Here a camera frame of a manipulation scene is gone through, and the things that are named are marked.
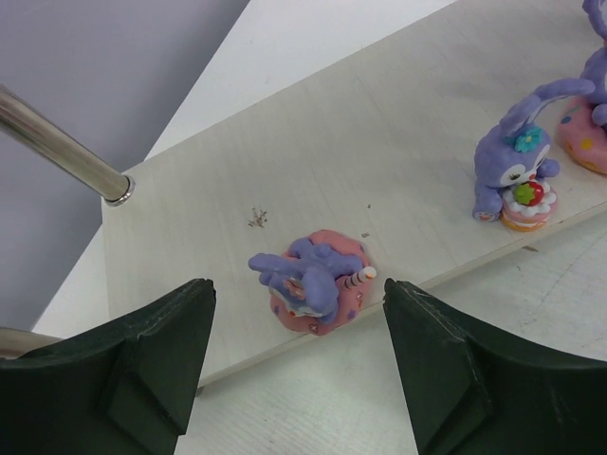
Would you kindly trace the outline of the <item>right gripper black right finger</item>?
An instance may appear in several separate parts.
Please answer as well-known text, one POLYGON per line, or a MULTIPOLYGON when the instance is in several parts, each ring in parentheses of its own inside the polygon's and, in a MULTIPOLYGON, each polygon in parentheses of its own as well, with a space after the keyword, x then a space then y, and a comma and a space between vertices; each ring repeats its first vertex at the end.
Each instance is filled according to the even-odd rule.
POLYGON ((384 291, 419 453, 605 453, 604 361, 515 336, 410 282, 384 291))

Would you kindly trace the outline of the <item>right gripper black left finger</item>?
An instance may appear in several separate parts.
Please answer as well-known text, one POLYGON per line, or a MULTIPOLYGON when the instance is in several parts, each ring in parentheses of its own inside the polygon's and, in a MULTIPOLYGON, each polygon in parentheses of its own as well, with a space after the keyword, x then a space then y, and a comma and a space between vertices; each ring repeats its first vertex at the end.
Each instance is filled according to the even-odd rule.
POLYGON ((138 310, 1 362, 4 454, 172 454, 216 304, 193 279, 138 310))

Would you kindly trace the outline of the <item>purple bunny with pink base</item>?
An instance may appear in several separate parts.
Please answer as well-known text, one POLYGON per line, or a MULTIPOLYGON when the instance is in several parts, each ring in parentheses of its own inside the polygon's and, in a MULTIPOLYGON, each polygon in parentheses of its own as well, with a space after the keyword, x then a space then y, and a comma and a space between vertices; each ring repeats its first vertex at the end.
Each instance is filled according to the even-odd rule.
POLYGON ((520 232, 546 225, 558 208, 558 195, 547 180, 557 176, 561 166, 548 156, 552 138, 535 119, 551 102, 594 89, 592 82, 575 78, 541 85, 511 106, 479 140, 474 153, 474 219, 500 221, 520 232))

